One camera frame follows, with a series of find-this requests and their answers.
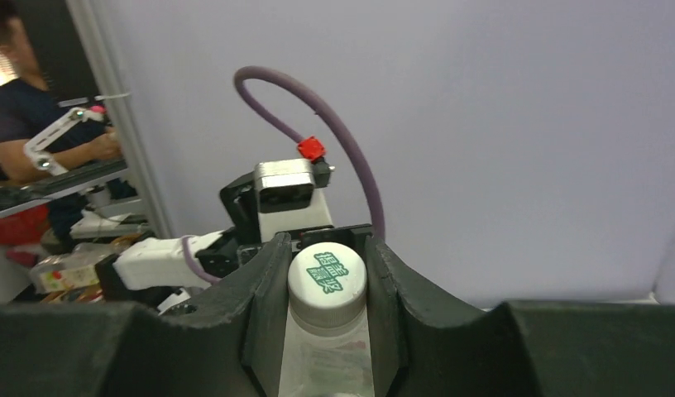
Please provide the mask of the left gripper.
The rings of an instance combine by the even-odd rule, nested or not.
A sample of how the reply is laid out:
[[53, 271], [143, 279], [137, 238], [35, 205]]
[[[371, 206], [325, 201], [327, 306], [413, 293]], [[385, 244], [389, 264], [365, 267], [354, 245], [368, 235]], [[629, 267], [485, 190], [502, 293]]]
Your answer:
[[[245, 265], [263, 247], [258, 220], [254, 181], [250, 173], [235, 179], [219, 191], [233, 226], [221, 233], [208, 247], [194, 253], [202, 269], [223, 278]], [[349, 227], [310, 227], [286, 230], [291, 235], [292, 254], [320, 242], [336, 242], [362, 254], [365, 241], [373, 235], [370, 224]]]

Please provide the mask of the white green text cap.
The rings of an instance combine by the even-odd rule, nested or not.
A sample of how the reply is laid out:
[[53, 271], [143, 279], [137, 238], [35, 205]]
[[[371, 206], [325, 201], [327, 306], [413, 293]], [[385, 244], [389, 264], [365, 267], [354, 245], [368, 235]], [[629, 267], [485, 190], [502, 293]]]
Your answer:
[[290, 307], [310, 328], [337, 329], [366, 307], [366, 264], [352, 248], [320, 242], [304, 248], [288, 270]]

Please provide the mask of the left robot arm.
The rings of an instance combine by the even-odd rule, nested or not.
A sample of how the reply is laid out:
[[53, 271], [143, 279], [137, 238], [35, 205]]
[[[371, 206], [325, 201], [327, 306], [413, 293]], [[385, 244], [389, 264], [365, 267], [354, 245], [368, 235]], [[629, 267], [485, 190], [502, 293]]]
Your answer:
[[311, 242], [351, 245], [371, 227], [335, 226], [326, 195], [332, 172], [262, 176], [255, 171], [233, 180], [219, 192], [230, 228], [170, 239], [147, 232], [136, 238], [122, 253], [95, 265], [103, 300], [158, 309], [181, 289], [207, 289], [245, 265], [265, 263], [276, 235], [287, 238], [286, 253], [276, 263], [289, 264]]

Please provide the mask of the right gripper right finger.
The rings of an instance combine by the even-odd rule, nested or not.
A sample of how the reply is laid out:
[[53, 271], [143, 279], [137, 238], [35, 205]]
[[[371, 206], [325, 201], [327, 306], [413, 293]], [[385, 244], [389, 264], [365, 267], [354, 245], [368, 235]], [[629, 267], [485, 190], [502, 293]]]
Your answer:
[[675, 396], [675, 305], [506, 301], [484, 311], [365, 244], [379, 396]]

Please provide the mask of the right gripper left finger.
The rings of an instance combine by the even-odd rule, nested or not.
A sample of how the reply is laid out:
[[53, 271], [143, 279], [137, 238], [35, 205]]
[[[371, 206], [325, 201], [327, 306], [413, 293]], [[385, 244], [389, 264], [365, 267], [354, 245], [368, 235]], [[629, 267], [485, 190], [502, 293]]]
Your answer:
[[136, 302], [0, 304], [0, 396], [275, 396], [289, 235], [158, 314]]

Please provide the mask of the green orange label bottle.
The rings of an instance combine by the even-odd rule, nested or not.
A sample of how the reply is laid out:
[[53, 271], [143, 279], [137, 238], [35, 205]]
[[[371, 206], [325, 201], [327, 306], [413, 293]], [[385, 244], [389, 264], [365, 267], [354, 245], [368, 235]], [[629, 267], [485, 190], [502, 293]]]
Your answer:
[[279, 396], [373, 396], [371, 344], [365, 312], [351, 323], [309, 332], [287, 315]]

